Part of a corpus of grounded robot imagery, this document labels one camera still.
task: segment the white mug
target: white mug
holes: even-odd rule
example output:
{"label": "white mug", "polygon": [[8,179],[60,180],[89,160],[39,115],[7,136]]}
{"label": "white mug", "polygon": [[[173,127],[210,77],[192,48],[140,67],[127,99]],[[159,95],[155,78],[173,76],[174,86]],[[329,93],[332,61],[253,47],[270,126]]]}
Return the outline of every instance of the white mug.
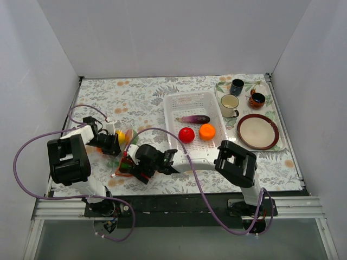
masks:
{"label": "white mug", "polygon": [[237,118],[240,113],[237,111],[239,99],[234,95],[225,95],[221,98],[219,108],[225,118]]}

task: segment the glass panel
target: glass panel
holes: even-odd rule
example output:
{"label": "glass panel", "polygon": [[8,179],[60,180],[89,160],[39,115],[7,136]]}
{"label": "glass panel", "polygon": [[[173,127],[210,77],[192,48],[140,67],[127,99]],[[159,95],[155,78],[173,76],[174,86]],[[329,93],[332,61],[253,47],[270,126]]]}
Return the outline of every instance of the glass panel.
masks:
{"label": "glass panel", "polygon": [[[128,230],[115,230],[118,238]],[[263,236],[234,236],[221,227],[137,228],[125,242],[96,236],[93,221],[46,220],[40,259],[327,259],[314,219],[275,219]]]}

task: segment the red fruit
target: red fruit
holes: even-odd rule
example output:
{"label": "red fruit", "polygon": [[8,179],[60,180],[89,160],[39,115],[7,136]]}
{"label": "red fruit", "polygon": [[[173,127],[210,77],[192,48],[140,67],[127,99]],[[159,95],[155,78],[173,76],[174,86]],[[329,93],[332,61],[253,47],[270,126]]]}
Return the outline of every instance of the red fruit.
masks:
{"label": "red fruit", "polygon": [[193,142],[195,133],[193,129],[184,127],[179,131],[178,138],[182,141],[182,143],[189,144],[190,142]]}

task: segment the purple eggplant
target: purple eggplant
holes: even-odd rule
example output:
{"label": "purple eggplant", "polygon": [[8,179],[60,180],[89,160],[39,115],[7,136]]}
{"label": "purple eggplant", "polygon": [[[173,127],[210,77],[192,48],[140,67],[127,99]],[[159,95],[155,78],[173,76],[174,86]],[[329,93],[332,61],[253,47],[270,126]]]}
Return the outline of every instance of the purple eggplant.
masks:
{"label": "purple eggplant", "polygon": [[176,120],[181,123],[207,124],[210,122],[211,119],[206,115],[190,115],[183,116],[181,118],[176,118]]}

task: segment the blue cup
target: blue cup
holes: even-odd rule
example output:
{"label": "blue cup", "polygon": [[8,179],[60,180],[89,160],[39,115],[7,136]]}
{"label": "blue cup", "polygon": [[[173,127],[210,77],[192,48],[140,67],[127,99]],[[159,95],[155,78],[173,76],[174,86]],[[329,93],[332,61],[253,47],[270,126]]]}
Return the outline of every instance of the blue cup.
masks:
{"label": "blue cup", "polygon": [[233,80],[230,87],[230,94],[234,96],[240,95],[244,85],[245,83],[243,80]]}

